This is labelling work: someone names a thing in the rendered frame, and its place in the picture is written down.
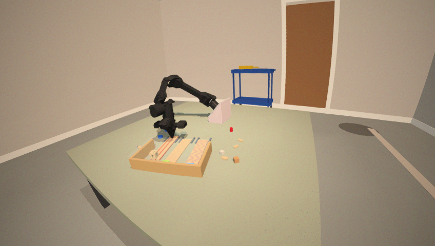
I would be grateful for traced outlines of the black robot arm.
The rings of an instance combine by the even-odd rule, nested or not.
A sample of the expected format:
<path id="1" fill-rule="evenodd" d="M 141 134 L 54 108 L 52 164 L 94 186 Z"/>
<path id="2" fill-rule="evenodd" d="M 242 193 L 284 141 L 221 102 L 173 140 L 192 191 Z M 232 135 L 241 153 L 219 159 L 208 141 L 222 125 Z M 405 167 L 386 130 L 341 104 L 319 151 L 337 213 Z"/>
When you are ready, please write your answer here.
<path id="1" fill-rule="evenodd" d="M 157 92 L 156 97 L 154 99 L 155 105 L 149 106 L 150 114 L 153 118 L 173 112 L 172 103 L 174 103 L 175 101 L 173 99 L 168 99 L 168 101 L 164 102 L 167 97 L 167 93 L 166 93 L 167 86 L 170 88 L 171 87 L 181 88 L 184 91 L 187 91 L 188 93 L 197 97 L 199 99 L 199 102 L 201 102 L 207 107 L 210 106 L 213 110 L 219 104 L 215 100 L 216 96 L 206 92 L 201 92 L 196 88 L 191 87 L 187 83 L 184 83 L 182 78 L 180 78 L 178 75 L 170 75 L 168 77 L 163 78 L 160 89 Z M 164 129 L 164 130 L 167 130 L 172 125 L 173 125 L 173 120 L 171 116 L 168 117 L 163 116 L 163 119 L 161 119 L 161 121 L 159 122 L 160 129 Z"/>

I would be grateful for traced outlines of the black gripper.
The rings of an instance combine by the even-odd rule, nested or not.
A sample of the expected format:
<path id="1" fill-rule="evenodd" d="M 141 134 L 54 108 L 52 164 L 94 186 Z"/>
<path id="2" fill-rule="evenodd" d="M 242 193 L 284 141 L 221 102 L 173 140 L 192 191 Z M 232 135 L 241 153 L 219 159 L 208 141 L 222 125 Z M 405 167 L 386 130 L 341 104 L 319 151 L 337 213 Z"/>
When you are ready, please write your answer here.
<path id="1" fill-rule="evenodd" d="M 175 122 L 176 120 L 174 119 L 174 114 L 175 113 L 172 112 L 172 113 L 164 114 L 163 115 L 165 117 L 171 116 L 171 118 L 173 120 L 173 125 L 171 127 L 169 127 L 167 130 L 165 130 L 165 131 L 167 131 L 169 133 L 171 138 L 173 138 L 176 128 L 183 129 L 183 128 L 185 128 L 187 126 L 187 122 L 185 120 L 180 120 L 179 122 Z M 156 129 L 159 128 L 159 122 L 160 122 L 160 120 L 158 120 L 157 122 L 154 123 L 154 125 L 153 125 L 154 128 L 156 128 Z"/>

